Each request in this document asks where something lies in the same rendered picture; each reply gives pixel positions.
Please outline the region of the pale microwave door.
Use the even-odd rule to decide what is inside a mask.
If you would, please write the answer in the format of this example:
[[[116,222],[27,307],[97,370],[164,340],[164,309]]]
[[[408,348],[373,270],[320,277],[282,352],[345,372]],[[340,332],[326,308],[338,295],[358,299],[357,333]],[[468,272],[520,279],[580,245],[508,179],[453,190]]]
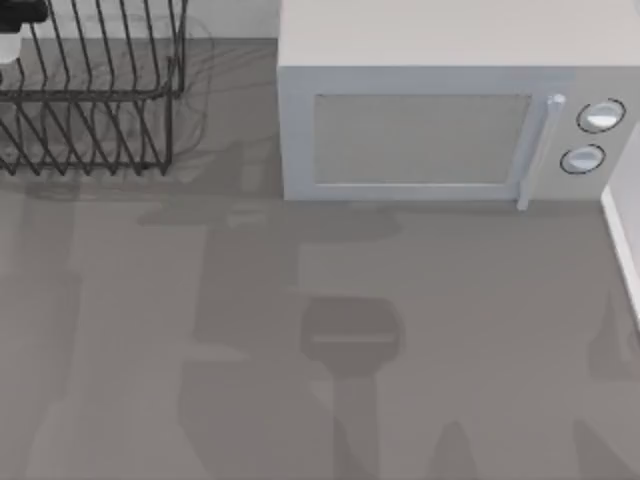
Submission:
[[[510,201],[546,87],[527,69],[285,66],[284,195],[321,201]]]

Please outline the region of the pale microwave oven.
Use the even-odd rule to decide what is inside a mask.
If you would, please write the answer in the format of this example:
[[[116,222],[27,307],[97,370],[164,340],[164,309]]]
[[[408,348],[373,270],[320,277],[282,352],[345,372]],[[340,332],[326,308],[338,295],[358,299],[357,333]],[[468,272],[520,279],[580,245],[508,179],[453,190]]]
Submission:
[[[596,202],[640,124],[640,0],[282,0],[278,71],[285,66],[442,66],[527,69],[566,105],[533,194]],[[599,134],[576,123],[587,104],[617,99],[624,120]],[[567,150],[607,158],[564,173]]]

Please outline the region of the small white microwave knob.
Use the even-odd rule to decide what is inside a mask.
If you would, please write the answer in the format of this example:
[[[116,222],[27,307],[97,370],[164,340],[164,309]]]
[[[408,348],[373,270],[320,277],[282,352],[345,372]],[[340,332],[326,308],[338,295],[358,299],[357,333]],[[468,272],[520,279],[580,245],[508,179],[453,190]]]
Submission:
[[[587,175],[599,169],[605,162],[605,150],[596,144],[588,144],[567,150],[559,161],[561,170],[568,175]]]

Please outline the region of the large white microwave knob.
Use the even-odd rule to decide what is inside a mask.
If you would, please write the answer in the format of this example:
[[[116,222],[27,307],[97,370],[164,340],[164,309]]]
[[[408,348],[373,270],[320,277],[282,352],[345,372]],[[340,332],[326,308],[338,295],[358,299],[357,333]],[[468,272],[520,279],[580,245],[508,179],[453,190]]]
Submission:
[[[617,99],[585,105],[577,115],[578,127],[588,134],[599,134],[614,129],[626,116],[625,105]]]

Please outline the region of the white sink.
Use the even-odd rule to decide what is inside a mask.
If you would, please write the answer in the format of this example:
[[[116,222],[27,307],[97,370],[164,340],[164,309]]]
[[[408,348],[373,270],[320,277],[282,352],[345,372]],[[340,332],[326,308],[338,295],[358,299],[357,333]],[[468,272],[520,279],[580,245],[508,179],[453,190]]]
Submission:
[[[619,163],[601,201],[636,331],[640,335],[640,164],[624,166]]]

